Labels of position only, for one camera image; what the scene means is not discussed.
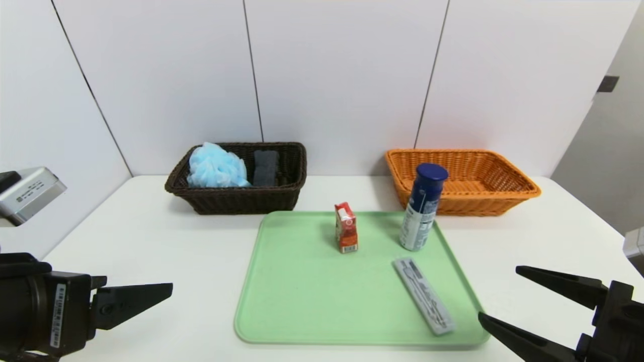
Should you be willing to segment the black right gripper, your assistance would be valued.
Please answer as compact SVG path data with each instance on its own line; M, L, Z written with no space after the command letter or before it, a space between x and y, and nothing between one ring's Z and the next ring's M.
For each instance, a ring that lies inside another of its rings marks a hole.
M595 327L587 355L479 312L481 327L524 361L643 361L643 305L632 299L634 287L613 281L534 266L515 272L594 311Z

